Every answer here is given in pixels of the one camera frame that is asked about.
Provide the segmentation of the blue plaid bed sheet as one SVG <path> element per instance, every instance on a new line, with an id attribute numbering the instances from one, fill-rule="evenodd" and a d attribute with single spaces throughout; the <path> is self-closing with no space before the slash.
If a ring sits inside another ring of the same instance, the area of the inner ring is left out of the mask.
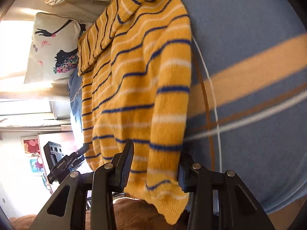
<path id="1" fill-rule="evenodd" d="M 278 211 L 306 195 L 306 28 L 287 0 L 181 2 L 192 36 L 181 151 L 233 169 Z M 68 89 L 84 141 L 78 65 Z"/>

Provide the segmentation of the yellow striped knit sweater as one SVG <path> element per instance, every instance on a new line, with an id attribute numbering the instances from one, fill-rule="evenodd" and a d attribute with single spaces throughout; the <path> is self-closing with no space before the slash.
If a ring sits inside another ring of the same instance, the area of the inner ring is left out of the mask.
<path id="1" fill-rule="evenodd" d="M 134 144 L 125 191 L 169 224 L 184 211 L 179 187 L 191 87 L 191 23 L 181 0 L 111 0 L 78 43 L 82 127 L 90 168 Z"/>

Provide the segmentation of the woman silhouette cushion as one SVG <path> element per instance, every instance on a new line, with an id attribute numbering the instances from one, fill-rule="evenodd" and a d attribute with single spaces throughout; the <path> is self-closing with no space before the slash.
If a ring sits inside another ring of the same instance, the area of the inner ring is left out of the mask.
<path id="1" fill-rule="evenodd" d="M 70 77 L 78 65 L 79 38 L 92 25 L 74 18 L 37 13 L 24 83 L 53 83 Z"/>

